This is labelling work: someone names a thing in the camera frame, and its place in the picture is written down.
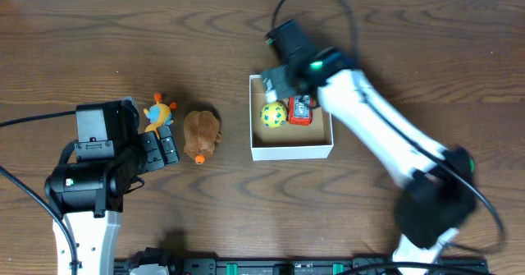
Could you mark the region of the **yellow ball with blue letters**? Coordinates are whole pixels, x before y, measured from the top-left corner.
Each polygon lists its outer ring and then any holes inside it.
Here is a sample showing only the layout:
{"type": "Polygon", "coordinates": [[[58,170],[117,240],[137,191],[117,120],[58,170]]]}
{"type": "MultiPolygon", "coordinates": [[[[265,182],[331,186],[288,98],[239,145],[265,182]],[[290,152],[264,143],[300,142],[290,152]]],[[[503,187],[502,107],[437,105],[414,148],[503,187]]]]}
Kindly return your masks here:
{"type": "Polygon", "coordinates": [[[268,103],[260,112],[262,123],[269,128],[277,128],[285,124],[287,109],[281,102],[268,103]]]}

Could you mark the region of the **red toy car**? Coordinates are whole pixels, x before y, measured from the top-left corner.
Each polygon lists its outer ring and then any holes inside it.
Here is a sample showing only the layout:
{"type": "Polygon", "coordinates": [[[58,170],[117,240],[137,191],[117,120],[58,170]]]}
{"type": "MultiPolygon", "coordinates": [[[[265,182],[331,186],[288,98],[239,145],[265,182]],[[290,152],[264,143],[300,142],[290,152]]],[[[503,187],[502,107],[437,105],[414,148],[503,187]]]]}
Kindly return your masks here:
{"type": "Polygon", "coordinates": [[[313,99],[309,95],[289,98],[288,122],[293,125],[309,126],[313,121],[313,99]]]}

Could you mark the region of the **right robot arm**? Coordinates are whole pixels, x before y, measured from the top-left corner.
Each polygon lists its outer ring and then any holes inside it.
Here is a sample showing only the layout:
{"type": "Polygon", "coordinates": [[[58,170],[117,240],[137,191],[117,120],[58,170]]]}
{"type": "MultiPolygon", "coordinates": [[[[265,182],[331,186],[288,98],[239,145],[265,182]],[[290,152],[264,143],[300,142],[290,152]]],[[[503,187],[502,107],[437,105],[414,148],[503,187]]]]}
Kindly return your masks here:
{"type": "Polygon", "coordinates": [[[401,232],[391,259],[401,274],[427,274],[476,208],[471,157],[422,133],[372,86],[357,60],[335,48],[276,48],[281,64],[262,73],[267,101],[311,94],[376,156],[402,189],[401,232]]]}

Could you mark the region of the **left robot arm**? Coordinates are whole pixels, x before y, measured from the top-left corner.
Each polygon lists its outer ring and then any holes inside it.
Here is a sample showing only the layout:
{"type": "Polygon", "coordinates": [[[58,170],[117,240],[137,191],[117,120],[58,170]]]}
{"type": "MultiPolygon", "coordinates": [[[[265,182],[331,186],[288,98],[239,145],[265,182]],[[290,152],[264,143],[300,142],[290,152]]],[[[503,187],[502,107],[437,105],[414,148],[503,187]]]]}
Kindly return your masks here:
{"type": "Polygon", "coordinates": [[[59,216],[52,226],[58,273],[111,274],[124,196],[143,174],[178,160],[169,126],[142,134],[81,128],[45,184],[59,216]]]}

